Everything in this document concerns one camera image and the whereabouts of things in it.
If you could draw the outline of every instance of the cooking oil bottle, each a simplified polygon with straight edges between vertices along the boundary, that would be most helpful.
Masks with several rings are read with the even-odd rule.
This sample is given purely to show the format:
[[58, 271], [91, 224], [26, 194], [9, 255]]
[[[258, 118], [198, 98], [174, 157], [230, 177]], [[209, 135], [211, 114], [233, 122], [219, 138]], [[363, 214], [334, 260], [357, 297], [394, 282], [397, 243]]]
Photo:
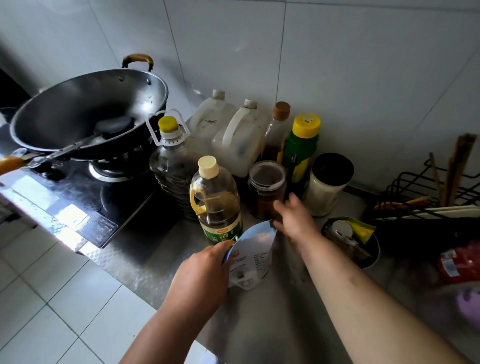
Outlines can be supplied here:
[[190, 203], [211, 242], [237, 240], [242, 233], [240, 197], [230, 172], [215, 157], [198, 160], [190, 185]]
[[173, 116], [160, 118], [158, 126], [162, 138], [150, 157], [150, 169], [162, 189], [175, 198], [184, 216], [197, 220], [190, 206], [189, 184], [198, 170], [200, 155], [191, 151], [190, 140]]

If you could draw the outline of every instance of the human hand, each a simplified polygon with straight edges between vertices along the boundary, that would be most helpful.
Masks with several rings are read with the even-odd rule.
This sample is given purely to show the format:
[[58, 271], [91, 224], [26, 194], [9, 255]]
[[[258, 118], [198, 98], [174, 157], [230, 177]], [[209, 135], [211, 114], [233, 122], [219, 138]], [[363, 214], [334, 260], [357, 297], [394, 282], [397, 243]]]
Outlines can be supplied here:
[[222, 266], [222, 260], [234, 243], [227, 240], [208, 246], [180, 264], [162, 308], [201, 329], [227, 293], [232, 261]]
[[283, 218], [283, 224], [274, 221], [274, 226], [292, 240], [297, 253], [301, 253], [303, 244], [320, 236], [310, 212], [294, 193], [288, 196], [285, 203], [274, 201], [273, 207]]

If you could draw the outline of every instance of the wooden wok handle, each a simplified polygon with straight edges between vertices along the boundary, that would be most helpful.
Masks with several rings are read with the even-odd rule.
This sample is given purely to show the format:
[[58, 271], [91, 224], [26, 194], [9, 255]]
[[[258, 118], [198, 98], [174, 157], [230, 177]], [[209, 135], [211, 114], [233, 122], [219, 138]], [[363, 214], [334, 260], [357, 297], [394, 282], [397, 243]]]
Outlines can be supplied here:
[[142, 53], [133, 53], [126, 56], [122, 63], [122, 68], [128, 68], [128, 65], [132, 62], [147, 62], [148, 63], [148, 71], [150, 72], [153, 69], [153, 59], [148, 54]]
[[0, 176], [21, 167], [25, 167], [26, 165], [27, 163], [20, 157], [6, 156], [4, 159], [0, 160]]

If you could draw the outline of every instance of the yellow bottle cap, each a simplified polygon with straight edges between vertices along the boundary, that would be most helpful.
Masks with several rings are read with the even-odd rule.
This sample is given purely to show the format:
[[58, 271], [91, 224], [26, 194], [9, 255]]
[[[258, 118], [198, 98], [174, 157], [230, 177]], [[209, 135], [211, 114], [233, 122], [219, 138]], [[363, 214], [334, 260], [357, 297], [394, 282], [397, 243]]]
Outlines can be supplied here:
[[318, 134], [320, 118], [315, 114], [300, 114], [293, 122], [292, 132], [299, 138], [310, 139]]
[[198, 173], [207, 180], [218, 176], [218, 164], [215, 157], [205, 156], [198, 160]]
[[172, 133], [179, 128], [179, 124], [177, 123], [177, 119], [173, 116], [167, 115], [158, 120], [158, 127], [161, 132]]

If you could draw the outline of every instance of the white bottle handle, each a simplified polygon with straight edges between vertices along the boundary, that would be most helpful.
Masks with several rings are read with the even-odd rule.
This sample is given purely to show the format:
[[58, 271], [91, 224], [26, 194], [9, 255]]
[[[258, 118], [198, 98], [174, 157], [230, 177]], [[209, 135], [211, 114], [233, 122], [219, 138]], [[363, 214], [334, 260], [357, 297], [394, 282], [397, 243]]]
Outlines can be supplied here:
[[192, 130], [192, 132], [194, 132], [195, 129], [197, 128], [197, 125], [200, 122], [200, 120], [203, 118], [205, 112], [209, 108], [212, 108], [215, 105], [215, 101], [216, 100], [214, 100], [212, 98], [208, 98], [207, 100], [203, 101], [199, 105], [199, 107], [197, 108], [197, 111], [190, 118], [189, 125], [190, 125], [190, 129]]
[[150, 132], [150, 135], [152, 136], [153, 141], [154, 141], [156, 146], [160, 146], [162, 143], [161, 143], [161, 141], [159, 141], [157, 139], [156, 134], [155, 134], [155, 132], [152, 128], [152, 125], [150, 124], [150, 119], [154, 116], [158, 116], [160, 114], [166, 114], [167, 112], [170, 112], [170, 111], [175, 111], [179, 115], [181, 125], [183, 126], [183, 128], [185, 130], [186, 136], [190, 135], [190, 131], [188, 130], [187, 125], [185, 124], [185, 121], [183, 121], [183, 116], [181, 115], [180, 111], [178, 111], [177, 109], [160, 110], [160, 111], [156, 112], [155, 114], [151, 114], [150, 116], [148, 116], [148, 118], [145, 121], [146, 124], [147, 124], [148, 131]]
[[252, 109], [248, 108], [240, 108], [237, 110], [235, 115], [233, 115], [232, 120], [228, 123], [227, 129], [225, 130], [225, 133], [223, 134], [223, 139], [222, 139], [222, 146], [229, 147], [230, 143], [232, 142], [232, 137], [235, 131], [237, 130], [238, 125], [240, 124], [240, 121], [250, 114]]

